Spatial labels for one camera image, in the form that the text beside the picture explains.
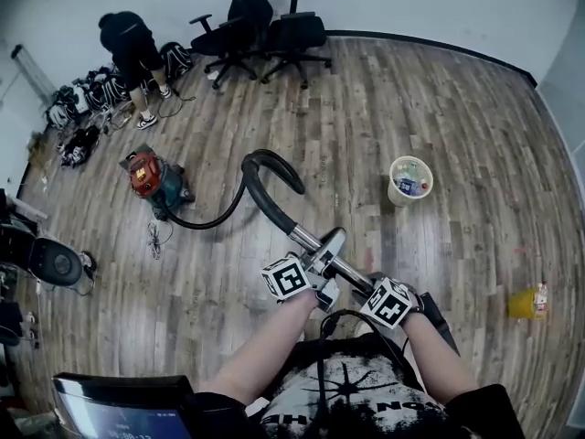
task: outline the vacuum handle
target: vacuum handle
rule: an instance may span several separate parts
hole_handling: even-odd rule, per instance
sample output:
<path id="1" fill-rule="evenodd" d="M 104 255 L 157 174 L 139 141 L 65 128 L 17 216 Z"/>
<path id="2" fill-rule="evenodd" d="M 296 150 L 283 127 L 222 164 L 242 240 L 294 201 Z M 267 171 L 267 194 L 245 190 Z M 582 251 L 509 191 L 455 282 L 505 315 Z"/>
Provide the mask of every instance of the vacuum handle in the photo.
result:
<path id="1" fill-rule="evenodd" d="M 300 195 L 304 195 L 303 181 L 290 164 L 270 150 L 256 150 L 246 155 L 241 164 L 241 170 L 244 173 L 244 184 L 261 212 L 306 251 L 316 252 L 323 245 L 322 240 L 299 226 L 274 203 L 258 177 L 260 166 L 268 167 L 287 186 Z M 331 266 L 363 295 L 373 293 L 372 281 L 359 270 L 346 263 L 341 257 L 334 257 L 331 261 Z"/>
<path id="2" fill-rule="evenodd" d="M 241 163 L 244 184 L 258 208 L 283 232 L 290 235 L 296 227 L 296 222 L 282 211 L 266 192 L 258 176 L 261 166 L 268 167 L 299 195 L 304 195 L 303 181 L 290 164 L 270 150 L 256 150 L 246 155 Z"/>

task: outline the yellow cup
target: yellow cup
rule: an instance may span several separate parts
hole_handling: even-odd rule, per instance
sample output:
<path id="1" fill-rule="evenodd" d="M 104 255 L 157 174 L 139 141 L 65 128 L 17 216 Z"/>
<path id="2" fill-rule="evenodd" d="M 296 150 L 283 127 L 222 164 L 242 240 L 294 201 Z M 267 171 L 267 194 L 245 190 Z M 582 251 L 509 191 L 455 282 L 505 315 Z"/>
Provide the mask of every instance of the yellow cup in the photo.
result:
<path id="1" fill-rule="evenodd" d="M 544 315 L 537 316 L 535 313 L 534 297 L 537 292 L 537 288 L 532 288 L 512 294 L 508 299 L 508 315 L 515 318 L 544 318 Z"/>

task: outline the monitor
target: monitor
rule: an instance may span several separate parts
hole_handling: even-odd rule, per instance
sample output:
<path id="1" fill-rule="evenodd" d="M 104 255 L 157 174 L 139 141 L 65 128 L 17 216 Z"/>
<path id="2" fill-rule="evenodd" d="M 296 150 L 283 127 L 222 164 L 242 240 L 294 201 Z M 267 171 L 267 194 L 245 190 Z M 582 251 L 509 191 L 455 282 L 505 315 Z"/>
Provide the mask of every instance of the monitor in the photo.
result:
<path id="1" fill-rule="evenodd" d="M 53 381 L 83 437 L 189 439 L 202 433 L 199 428 L 197 434 L 200 415 L 190 402 L 193 391 L 186 376 L 104 378 L 61 373 Z"/>

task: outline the screen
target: screen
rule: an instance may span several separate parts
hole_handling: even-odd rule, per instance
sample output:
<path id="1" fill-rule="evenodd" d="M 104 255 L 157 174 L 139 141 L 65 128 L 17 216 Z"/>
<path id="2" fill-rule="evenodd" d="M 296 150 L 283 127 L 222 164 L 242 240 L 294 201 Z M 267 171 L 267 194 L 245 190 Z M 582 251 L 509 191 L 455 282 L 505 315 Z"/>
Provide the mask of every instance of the screen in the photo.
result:
<path id="1" fill-rule="evenodd" d="M 178 412 L 141 410 L 94 403 L 61 394 L 71 419 L 83 437 L 91 439 L 189 439 Z"/>

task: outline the trash bin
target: trash bin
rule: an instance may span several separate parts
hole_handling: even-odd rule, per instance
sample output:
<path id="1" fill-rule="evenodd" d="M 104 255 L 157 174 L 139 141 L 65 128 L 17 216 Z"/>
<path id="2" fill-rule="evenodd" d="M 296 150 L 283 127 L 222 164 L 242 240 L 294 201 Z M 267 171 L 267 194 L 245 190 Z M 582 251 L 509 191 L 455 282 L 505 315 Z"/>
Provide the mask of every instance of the trash bin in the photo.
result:
<path id="1" fill-rule="evenodd" d="M 397 207 L 425 198 L 432 190 L 432 172 L 414 156 L 401 156 L 390 166 L 388 198 Z"/>

